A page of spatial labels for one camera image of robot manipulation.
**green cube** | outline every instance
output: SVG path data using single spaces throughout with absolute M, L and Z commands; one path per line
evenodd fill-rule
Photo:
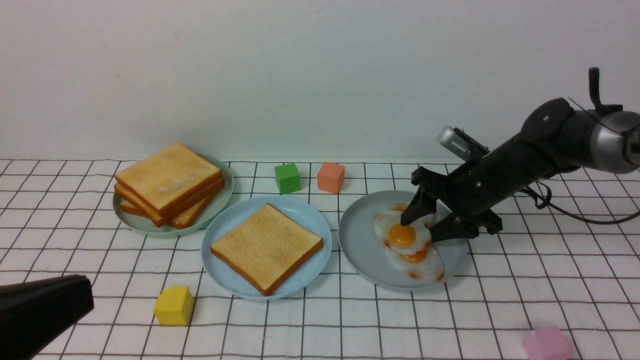
M 290 163 L 276 167 L 276 184 L 280 194 L 297 192 L 302 189 L 300 172 L 296 164 Z

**stack of toast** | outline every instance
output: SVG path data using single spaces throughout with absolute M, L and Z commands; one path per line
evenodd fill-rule
M 115 174 L 122 211 L 185 229 L 225 187 L 222 170 L 179 142 Z
M 323 248 L 321 236 L 265 204 L 211 245 L 211 252 L 270 296 Z

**fried egg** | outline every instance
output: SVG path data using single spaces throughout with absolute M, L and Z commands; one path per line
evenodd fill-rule
M 402 212 L 380 211 L 373 218 L 373 231 L 379 241 L 400 255 L 413 255 L 431 246 L 431 231 L 418 219 L 408 226 L 400 225 Z
M 433 247 L 413 255 L 400 255 L 385 248 L 385 254 L 391 267 L 406 273 L 412 279 L 440 281 L 444 278 L 444 265 Z

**pink cube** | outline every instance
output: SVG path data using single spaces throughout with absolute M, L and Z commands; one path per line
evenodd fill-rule
M 573 352 L 557 326 L 531 331 L 522 347 L 531 360 L 567 360 Z
M 339 193 L 344 183 L 344 166 L 325 162 L 318 172 L 318 190 Z

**white wall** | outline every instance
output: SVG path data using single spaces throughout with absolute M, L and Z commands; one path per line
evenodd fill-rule
M 0 2 L 0 158 L 445 156 L 538 105 L 640 108 L 640 1 Z

